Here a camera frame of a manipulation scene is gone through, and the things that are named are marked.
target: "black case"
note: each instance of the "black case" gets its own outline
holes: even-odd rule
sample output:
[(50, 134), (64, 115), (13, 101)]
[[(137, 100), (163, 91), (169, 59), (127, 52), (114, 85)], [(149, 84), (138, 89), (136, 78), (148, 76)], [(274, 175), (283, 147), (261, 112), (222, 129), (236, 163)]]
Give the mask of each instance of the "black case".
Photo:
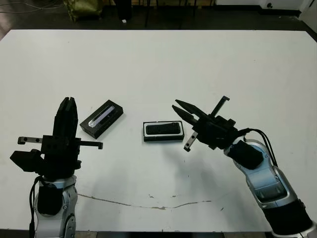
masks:
[[(88, 122), (90, 122), (94, 117), (96, 117), (100, 112), (102, 112), (106, 107), (114, 106), (114, 113), (110, 116), (110, 118), (104, 118), (101, 122), (99, 122), (95, 127), (90, 127)], [(108, 129), (121, 115), (123, 114), (123, 108), (113, 101), (106, 101), (101, 107), (95, 110), (89, 117), (87, 117), (82, 123), (80, 123), (80, 127), (84, 132), (91, 135), (93, 138), (97, 139), (105, 130)]]
[[(162, 122), (165, 122), (165, 123), (171, 123), (171, 122), (179, 122), (180, 123), (180, 130), (182, 132), (181, 135), (164, 135), (164, 134), (159, 134), (159, 135), (156, 135), (156, 136), (146, 136), (145, 135), (145, 124), (146, 123), (155, 123), (155, 122), (158, 122), (158, 123), (162, 123)], [(183, 128), (183, 123), (181, 120), (167, 120), (167, 121), (147, 121), (147, 122), (143, 122), (143, 140), (145, 142), (148, 142), (148, 141), (167, 141), (167, 140), (183, 140), (184, 139), (184, 128)]]

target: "white table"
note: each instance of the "white table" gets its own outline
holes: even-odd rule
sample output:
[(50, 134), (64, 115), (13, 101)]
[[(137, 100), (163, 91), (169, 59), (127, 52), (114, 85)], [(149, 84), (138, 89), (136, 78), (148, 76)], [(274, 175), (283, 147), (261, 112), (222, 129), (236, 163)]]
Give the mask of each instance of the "white table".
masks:
[[(269, 231), (231, 159), (198, 141), (183, 150), (193, 132), (187, 123), (182, 143), (143, 142), (142, 122), (179, 119), (175, 99), (210, 112), (223, 95), (231, 101), (219, 114), (267, 133), (317, 220), (316, 66), (317, 44), (306, 32), (9, 32), (0, 42), (0, 228), (28, 229), (36, 175), (9, 157), (40, 148), (17, 138), (52, 134), (65, 96), (75, 98), (80, 122), (107, 99), (124, 109), (98, 139), (103, 150), (81, 148), (76, 188), (99, 200), (78, 197), (77, 230)], [(77, 137), (93, 140), (79, 126)]]

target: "electrical cable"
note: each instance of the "electrical cable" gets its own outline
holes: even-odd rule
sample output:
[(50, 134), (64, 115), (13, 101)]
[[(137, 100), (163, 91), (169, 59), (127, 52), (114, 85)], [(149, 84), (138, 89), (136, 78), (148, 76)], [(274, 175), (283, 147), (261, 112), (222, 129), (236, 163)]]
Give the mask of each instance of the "electrical cable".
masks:
[(29, 225), (29, 237), (33, 238), (35, 236), (35, 222), (34, 222), (34, 200), (35, 200), (35, 185), (38, 183), (38, 181), (41, 181), (43, 185), (46, 185), (42, 176), (37, 176), (34, 179), (34, 183), (32, 185), (30, 196), (29, 196), (29, 203), (30, 203), (30, 209), (31, 209), (31, 222)]
[(34, 6), (34, 5), (31, 5), (31, 4), (27, 3), (27, 2), (5, 3), (5, 4), (0, 4), (0, 7), (1, 6), (5, 6), (5, 5), (11, 5), (11, 4), (24, 4), (24, 5), (27, 5), (29, 7), (36, 8), (36, 9), (35, 10), (31, 10), (31, 11), (0, 11), (0, 13), (23, 14), (23, 13), (31, 13), (31, 12), (35, 12), (35, 11), (39, 11), (39, 10), (55, 9), (55, 8), (59, 8), (59, 7), (63, 6), (63, 4), (58, 5), (58, 6), (54, 6), (56, 4), (56, 2), (57, 2), (57, 0), (55, 0), (53, 3), (45, 5), (43, 7)]
[(272, 145), (271, 145), (267, 135), (263, 131), (261, 131), (259, 129), (250, 129), (250, 130), (251, 131), (255, 131), (255, 132), (257, 132), (258, 134), (261, 135), (261, 137), (262, 137), (262, 139), (263, 139), (263, 141), (265, 143), (265, 146), (266, 146), (266, 148), (268, 150), (269, 156), (271, 157), (273, 165), (277, 166), (277, 161), (276, 161), (273, 149), (272, 149)]
[(235, 139), (242, 136), (242, 135), (246, 135), (247, 133), (249, 133), (251, 131), (255, 131), (261, 135), (273, 165), (277, 166), (277, 161), (276, 161), (273, 149), (272, 149), (271, 142), (269, 141), (268, 136), (263, 131), (261, 131), (259, 129), (246, 128), (246, 129), (238, 131), (238, 133), (235, 135)]

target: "silver robot arm segment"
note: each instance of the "silver robot arm segment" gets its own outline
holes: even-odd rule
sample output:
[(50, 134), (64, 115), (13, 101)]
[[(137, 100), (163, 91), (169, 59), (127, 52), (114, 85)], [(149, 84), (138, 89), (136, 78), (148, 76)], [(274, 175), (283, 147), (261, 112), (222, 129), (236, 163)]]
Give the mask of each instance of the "silver robot arm segment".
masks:
[(317, 238), (316, 224), (308, 217), (304, 204), (284, 173), (272, 165), (267, 148), (256, 140), (238, 137), (232, 146), (224, 149), (228, 156), (230, 149), (242, 141), (261, 152), (263, 161), (255, 169), (247, 169), (236, 161), (234, 164), (246, 176), (247, 185), (263, 210), (276, 238)]
[(38, 218), (36, 238), (75, 237), (75, 205), (78, 197), (75, 183), (74, 175), (54, 182), (45, 181), (45, 185), (39, 183), (39, 193), (34, 201), (34, 210)]

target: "crack on table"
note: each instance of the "crack on table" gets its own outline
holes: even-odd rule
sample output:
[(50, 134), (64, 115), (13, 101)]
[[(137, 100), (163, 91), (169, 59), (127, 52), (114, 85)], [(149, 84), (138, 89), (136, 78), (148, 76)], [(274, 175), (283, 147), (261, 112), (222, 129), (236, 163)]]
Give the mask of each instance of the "crack on table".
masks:
[(211, 200), (203, 200), (203, 201), (199, 201), (199, 202), (187, 202), (187, 203), (183, 203), (183, 204), (180, 204), (178, 206), (175, 206), (175, 207), (165, 207), (165, 206), (162, 206), (162, 207), (146, 207), (146, 206), (138, 206), (138, 205), (133, 205), (133, 204), (127, 204), (127, 203), (123, 203), (123, 202), (116, 202), (116, 201), (107, 200), (107, 199), (103, 199), (103, 198), (96, 198), (96, 197), (93, 197), (93, 196), (87, 196), (87, 195), (80, 194), (80, 193), (78, 194), (78, 196), (90, 198), (90, 199), (97, 200), (97, 201), (110, 202), (110, 203), (114, 203), (114, 204), (117, 204), (117, 205), (123, 205), (123, 206), (127, 206), (127, 207), (158, 209), (158, 210), (176, 209), (176, 208), (179, 208), (179, 207), (188, 206), (188, 205), (192, 205), (192, 204), (198, 204), (198, 203), (204, 203), (204, 202), (212, 202)]

